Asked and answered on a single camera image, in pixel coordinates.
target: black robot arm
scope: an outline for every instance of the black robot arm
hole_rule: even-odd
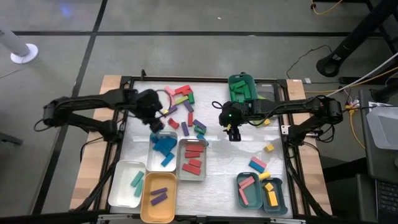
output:
[[[225,131],[229,140],[240,141],[238,126],[251,123],[250,121],[265,120],[277,114],[293,113],[313,114],[302,124],[293,124],[289,127],[288,142],[294,146],[302,145],[307,133],[324,124],[338,124],[343,120],[340,102],[325,96],[278,102],[260,99],[247,100],[244,103],[228,101],[222,106],[218,119],[220,125],[227,128]]]
[[[43,123],[48,127],[59,127],[65,124],[82,130],[97,131],[104,141],[115,142],[120,139],[115,121],[98,121],[73,113],[74,111],[109,108],[111,110],[129,110],[144,124],[149,124],[152,132],[163,128],[157,111],[162,109],[159,96],[154,90],[110,90],[101,95],[61,97],[44,106]]]

